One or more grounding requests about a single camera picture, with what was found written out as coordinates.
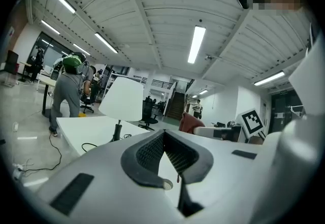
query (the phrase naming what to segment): sneaker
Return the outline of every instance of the sneaker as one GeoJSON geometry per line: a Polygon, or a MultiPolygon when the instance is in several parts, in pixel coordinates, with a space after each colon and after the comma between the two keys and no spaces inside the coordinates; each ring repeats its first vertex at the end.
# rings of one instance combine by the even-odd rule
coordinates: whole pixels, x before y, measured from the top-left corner
{"type": "Polygon", "coordinates": [[[49,131],[51,132],[52,136],[57,137],[56,130],[53,130],[51,127],[49,127],[49,131]]]}

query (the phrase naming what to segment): staircase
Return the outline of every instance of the staircase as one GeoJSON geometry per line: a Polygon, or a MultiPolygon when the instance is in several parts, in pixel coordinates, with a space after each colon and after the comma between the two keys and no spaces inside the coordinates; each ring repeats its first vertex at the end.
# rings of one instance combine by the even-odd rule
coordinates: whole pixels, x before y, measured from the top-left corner
{"type": "Polygon", "coordinates": [[[184,112],[184,94],[175,92],[174,98],[167,113],[167,117],[181,120],[184,112]]]}

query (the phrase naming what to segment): green helmet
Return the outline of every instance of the green helmet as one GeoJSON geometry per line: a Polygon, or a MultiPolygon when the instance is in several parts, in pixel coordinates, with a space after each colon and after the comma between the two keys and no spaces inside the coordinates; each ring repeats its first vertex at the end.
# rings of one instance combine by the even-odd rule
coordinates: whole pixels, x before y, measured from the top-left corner
{"type": "Polygon", "coordinates": [[[63,58],[62,64],[67,73],[79,75],[85,66],[86,56],[81,52],[74,52],[63,58]]]}

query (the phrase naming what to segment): glossy floor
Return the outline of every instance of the glossy floor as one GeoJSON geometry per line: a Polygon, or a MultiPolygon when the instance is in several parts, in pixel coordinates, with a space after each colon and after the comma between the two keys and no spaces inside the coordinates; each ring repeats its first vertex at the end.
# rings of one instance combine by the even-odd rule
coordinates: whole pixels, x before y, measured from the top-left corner
{"type": "MultiPolygon", "coordinates": [[[[0,124],[1,134],[6,143],[0,147],[1,153],[7,159],[8,166],[12,164],[28,164],[27,169],[53,168],[59,163],[60,155],[49,142],[49,119],[41,113],[45,86],[36,83],[20,83],[12,88],[0,85],[0,124]],[[18,123],[18,131],[13,125],[18,123]]],[[[47,108],[51,106],[52,98],[47,96],[47,108]]],[[[101,116],[98,104],[93,106],[94,113],[86,112],[87,116],[101,116]]],[[[61,113],[69,116],[69,106],[64,101],[61,113]]],[[[158,117],[158,123],[150,125],[153,129],[178,129],[179,122],[170,118],[158,117]]],[[[64,138],[51,136],[51,141],[61,154],[61,162],[53,170],[29,171],[21,178],[22,183],[31,190],[37,190],[47,178],[69,164],[78,156],[69,147],[64,138]]]]}

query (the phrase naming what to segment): gray shirt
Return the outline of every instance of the gray shirt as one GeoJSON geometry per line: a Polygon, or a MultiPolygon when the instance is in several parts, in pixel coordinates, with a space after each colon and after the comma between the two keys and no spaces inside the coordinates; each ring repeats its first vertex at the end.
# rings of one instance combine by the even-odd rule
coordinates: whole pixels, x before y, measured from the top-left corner
{"type": "Polygon", "coordinates": [[[70,74],[67,72],[63,72],[62,75],[67,76],[70,78],[76,86],[78,86],[78,89],[81,89],[83,83],[86,80],[92,81],[93,78],[93,70],[89,65],[86,65],[84,69],[82,70],[82,74],[76,75],[76,74],[70,74]]]}

